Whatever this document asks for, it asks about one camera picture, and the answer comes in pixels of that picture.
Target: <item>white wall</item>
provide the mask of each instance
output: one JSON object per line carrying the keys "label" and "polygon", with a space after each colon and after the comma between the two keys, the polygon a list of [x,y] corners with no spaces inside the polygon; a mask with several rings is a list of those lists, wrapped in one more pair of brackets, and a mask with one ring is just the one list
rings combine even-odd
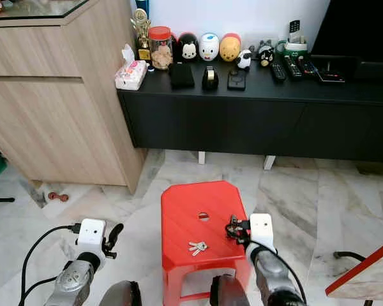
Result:
{"label": "white wall", "polygon": [[[132,9],[135,0],[130,0]],[[149,0],[152,26],[168,26],[176,35],[185,31],[198,37],[214,32],[220,39],[238,33],[243,47],[264,38],[285,39],[289,22],[301,20],[310,44],[315,41],[329,0]]]}

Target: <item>marble floor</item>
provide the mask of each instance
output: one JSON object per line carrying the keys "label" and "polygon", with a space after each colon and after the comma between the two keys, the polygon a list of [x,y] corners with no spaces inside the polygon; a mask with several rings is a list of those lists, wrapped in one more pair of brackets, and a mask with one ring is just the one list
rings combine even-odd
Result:
{"label": "marble floor", "polygon": [[[9,166],[0,175],[0,305],[17,305],[21,266],[30,246],[46,230],[105,219],[107,232],[123,222],[115,251],[97,272],[85,305],[97,305],[106,290],[121,280],[137,281],[144,306],[161,305],[160,195],[173,184],[227,180],[241,193],[247,214],[269,212],[274,244],[304,285],[309,305],[354,306],[362,301],[327,298],[324,289],[356,262],[334,259],[337,250],[367,256],[383,244],[383,176],[361,175],[350,161],[277,157],[271,171],[263,156],[207,153],[206,164],[188,151],[150,150],[134,195],[127,188],[77,184],[45,184],[34,190]],[[66,193],[62,203],[49,191]],[[27,268],[27,285],[57,275],[75,256],[76,236],[58,231],[40,244]],[[208,291],[220,272],[193,273],[183,293]],[[53,284],[36,288],[26,306],[43,305]],[[247,290],[252,306],[262,305],[254,276]],[[207,300],[182,305],[208,305]]]}

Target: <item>television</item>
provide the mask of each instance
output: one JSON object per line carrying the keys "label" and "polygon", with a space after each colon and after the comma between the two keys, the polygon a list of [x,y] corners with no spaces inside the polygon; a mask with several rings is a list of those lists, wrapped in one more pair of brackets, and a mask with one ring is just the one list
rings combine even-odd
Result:
{"label": "television", "polygon": [[354,78],[383,78],[383,1],[331,0],[311,54]]}

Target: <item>cabinet leg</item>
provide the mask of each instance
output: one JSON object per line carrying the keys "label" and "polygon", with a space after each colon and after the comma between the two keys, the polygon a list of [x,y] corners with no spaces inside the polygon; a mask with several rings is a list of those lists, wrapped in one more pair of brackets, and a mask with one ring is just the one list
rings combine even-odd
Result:
{"label": "cabinet leg", "polygon": [[273,163],[275,161],[275,155],[267,155],[266,160],[264,161],[264,170],[271,170]]}
{"label": "cabinet leg", "polygon": [[206,152],[199,151],[199,164],[205,164],[205,163],[206,163]]}

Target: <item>glass shelf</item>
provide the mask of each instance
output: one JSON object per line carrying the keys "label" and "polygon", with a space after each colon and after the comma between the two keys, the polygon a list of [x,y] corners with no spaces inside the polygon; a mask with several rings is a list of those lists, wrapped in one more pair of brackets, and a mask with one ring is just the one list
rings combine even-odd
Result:
{"label": "glass shelf", "polygon": [[63,18],[86,3],[88,0],[6,0],[0,20],[34,19],[34,18]]}

